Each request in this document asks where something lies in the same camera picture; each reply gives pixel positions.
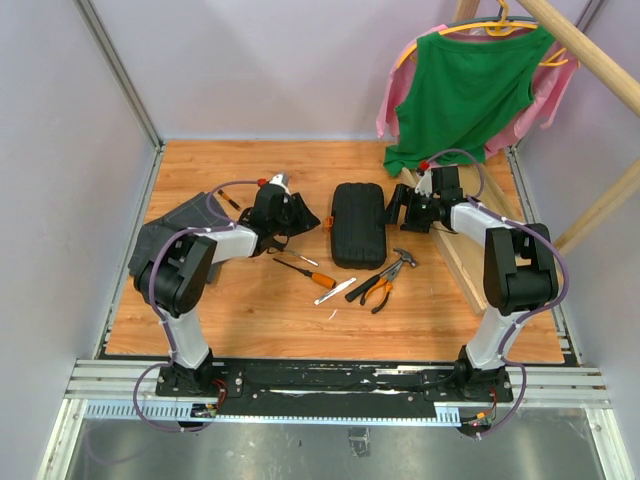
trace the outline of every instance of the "orange screwdriver handle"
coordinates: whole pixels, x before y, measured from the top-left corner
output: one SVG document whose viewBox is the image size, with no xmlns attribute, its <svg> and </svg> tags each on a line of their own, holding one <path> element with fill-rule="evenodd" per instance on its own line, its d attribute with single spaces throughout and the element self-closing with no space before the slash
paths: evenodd
<svg viewBox="0 0 640 480">
<path fill-rule="evenodd" d="M 323 275 L 321 273 L 312 273 L 311 280 L 316 282 L 318 285 L 322 285 L 323 287 L 328 288 L 329 290 L 336 288 L 337 285 L 336 281 L 333 278 L 327 277 L 326 275 Z"/>
</svg>

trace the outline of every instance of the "black tool case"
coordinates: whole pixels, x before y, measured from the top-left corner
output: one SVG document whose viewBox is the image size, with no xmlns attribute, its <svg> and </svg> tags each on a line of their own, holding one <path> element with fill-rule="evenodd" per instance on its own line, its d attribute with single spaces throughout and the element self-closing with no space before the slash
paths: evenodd
<svg viewBox="0 0 640 480">
<path fill-rule="evenodd" d="M 333 194 L 331 256 L 342 268 L 373 270 L 387 258 L 384 193 L 375 183 L 343 183 Z"/>
</svg>

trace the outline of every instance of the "yellow hanger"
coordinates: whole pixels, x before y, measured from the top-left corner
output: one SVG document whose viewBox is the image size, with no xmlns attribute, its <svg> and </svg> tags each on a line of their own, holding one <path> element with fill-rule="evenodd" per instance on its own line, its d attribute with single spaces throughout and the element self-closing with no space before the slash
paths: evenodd
<svg viewBox="0 0 640 480">
<path fill-rule="evenodd" d="M 455 27 L 447 28 L 445 30 L 441 30 L 438 32 L 440 35 L 447 35 L 449 33 L 460 32 L 463 30 L 470 30 L 472 28 L 482 28 L 487 31 L 487 33 L 493 37 L 506 37 L 513 33 L 517 28 L 528 28 L 530 30 L 535 30 L 538 28 L 538 25 L 535 23 L 527 23 L 527 22 L 511 22 L 507 20 L 507 16 L 509 14 L 509 6 L 505 2 L 505 0 L 498 0 L 500 6 L 502 7 L 502 15 L 500 20 L 498 21 L 489 21 L 489 22 L 475 22 L 475 23 L 467 23 L 464 25 L 456 25 Z M 405 62 L 405 60 L 416 51 L 418 45 L 413 43 L 410 45 L 401 55 L 396 63 L 396 69 L 400 68 L 400 66 Z M 561 48 L 556 53 L 554 53 L 551 57 L 546 59 L 544 62 L 540 62 L 538 65 L 541 67 L 559 67 L 560 65 L 564 65 L 569 60 L 564 59 L 559 62 L 554 62 L 556 58 L 558 58 L 562 53 L 566 52 L 566 48 Z"/>
</svg>

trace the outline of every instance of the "gray cloth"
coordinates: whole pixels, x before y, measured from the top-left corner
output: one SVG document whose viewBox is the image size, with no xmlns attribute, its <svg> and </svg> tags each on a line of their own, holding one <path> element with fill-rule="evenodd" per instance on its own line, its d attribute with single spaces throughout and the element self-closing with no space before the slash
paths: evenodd
<svg viewBox="0 0 640 480">
<path fill-rule="evenodd" d="M 141 264 L 148 260 L 149 251 L 155 239 L 155 232 L 159 226 L 171 225 L 182 229 L 186 227 L 222 227 L 227 225 L 224 220 L 211 214 L 207 208 L 207 195 L 208 193 L 201 192 L 182 205 L 174 208 L 166 215 L 143 225 L 140 233 L 138 233 L 133 255 L 131 256 L 131 260 L 129 260 L 129 272 L 139 271 L 140 268 L 144 267 L 144 265 Z M 221 215 L 226 215 L 222 206 L 215 198 L 211 199 L 211 206 L 216 212 Z M 219 264 L 211 265 L 209 275 L 207 276 L 207 283 L 213 281 L 219 267 Z"/>
</svg>

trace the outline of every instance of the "pink shirt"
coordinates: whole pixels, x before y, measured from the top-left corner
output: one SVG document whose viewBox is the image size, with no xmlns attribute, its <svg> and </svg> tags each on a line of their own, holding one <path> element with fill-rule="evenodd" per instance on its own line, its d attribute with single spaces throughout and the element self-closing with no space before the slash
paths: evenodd
<svg viewBox="0 0 640 480">
<path fill-rule="evenodd" d="M 433 32 L 444 30 L 446 25 L 438 25 L 432 28 L 423 35 L 428 35 Z M 526 31 L 521 31 L 520 34 L 526 34 Z M 451 37 L 455 37 L 459 40 L 468 41 L 499 41 L 500 37 L 492 37 L 490 35 L 475 35 L 465 33 L 453 33 Z M 415 39 L 409 43 L 403 50 L 404 52 L 411 45 L 415 44 Z M 561 46 L 555 42 L 546 57 L 557 52 Z M 533 103 L 522 110 L 515 118 L 507 125 L 500 133 L 493 138 L 489 139 L 485 144 L 485 153 L 487 157 L 496 154 L 500 149 L 517 143 L 524 135 L 529 131 L 531 126 L 539 119 L 546 119 L 541 125 L 541 128 L 549 128 L 553 122 L 560 100 L 564 95 L 569 81 L 573 76 L 573 73 L 578 68 L 578 61 L 575 57 L 563 53 L 555 61 L 561 61 L 563 59 L 569 61 L 559 67 L 539 67 L 533 76 Z M 387 81 L 387 87 L 385 96 L 380 107 L 380 112 L 376 118 L 376 127 L 378 130 L 378 138 L 382 137 L 385 132 L 385 126 L 389 125 L 389 132 L 394 137 L 397 137 L 400 133 L 398 127 L 398 117 L 396 116 L 396 107 L 404 102 L 411 88 L 413 77 L 416 73 L 416 62 L 407 58 L 398 69 L 400 57 L 396 59 L 393 64 L 391 73 L 389 74 L 389 80 Z"/>
</svg>

